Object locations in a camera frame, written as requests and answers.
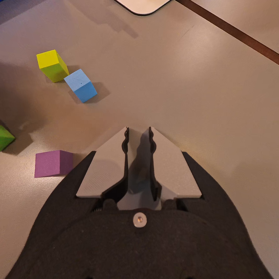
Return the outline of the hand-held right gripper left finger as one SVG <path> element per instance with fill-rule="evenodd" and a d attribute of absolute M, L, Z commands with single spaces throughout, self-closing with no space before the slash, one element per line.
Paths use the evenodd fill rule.
<path fill-rule="evenodd" d="M 96 150 L 77 197 L 113 199 L 118 203 L 126 195 L 128 142 L 129 128 L 124 127 Z"/>

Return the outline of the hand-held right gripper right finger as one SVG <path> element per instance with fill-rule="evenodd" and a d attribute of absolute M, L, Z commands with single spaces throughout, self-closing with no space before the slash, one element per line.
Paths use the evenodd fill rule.
<path fill-rule="evenodd" d="M 200 198 L 202 193 L 182 151 L 154 127 L 149 127 L 149 142 L 153 200 Z"/>

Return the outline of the purple foam cube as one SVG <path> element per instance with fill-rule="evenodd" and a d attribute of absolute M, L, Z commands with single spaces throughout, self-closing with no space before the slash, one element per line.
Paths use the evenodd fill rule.
<path fill-rule="evenodd" d="M 63 150 L 37 153 L 34 177 L 67 175 L 73 169 L 73 153 Z"/>

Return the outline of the blue foam cube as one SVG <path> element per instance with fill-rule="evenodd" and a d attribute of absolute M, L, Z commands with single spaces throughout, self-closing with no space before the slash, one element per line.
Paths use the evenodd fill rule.
<path fill-rule="evenodd" d="M 82 69 L 78 69 L 70 75 L 66 76 L 64 78 L 64 81 L 74 92 L 81 103 L 86 103 L 97 95 L 97 91 L 93 83 L 82 71 Z"/>

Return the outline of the green foam cube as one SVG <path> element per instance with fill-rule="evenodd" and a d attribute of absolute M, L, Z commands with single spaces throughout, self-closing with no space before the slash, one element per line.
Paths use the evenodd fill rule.
<path fill-rule="evenodd" d="M 13 136 L 4 126 L 0 125 L 0 151 L 3 151 L 14 140 L 15 136 Z"/>

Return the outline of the yellow foam cube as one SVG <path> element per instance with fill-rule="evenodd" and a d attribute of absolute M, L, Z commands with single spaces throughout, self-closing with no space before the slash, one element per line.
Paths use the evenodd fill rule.
<path fill-rule="evenodd" d="M 40 70 L 53 83 L 60 82 L 69 75 L 66 63 L 62 60 L 56 50 L 37 54 L 37 61 Z"/>

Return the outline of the white document stand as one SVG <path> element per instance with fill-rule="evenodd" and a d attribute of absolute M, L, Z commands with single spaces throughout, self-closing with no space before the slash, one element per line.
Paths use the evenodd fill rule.
<path fill-rule="evenodd" d="M 165 6 L 171 0 L 116 0 L 121 6 L 138 16 L 148 16 Z"/>

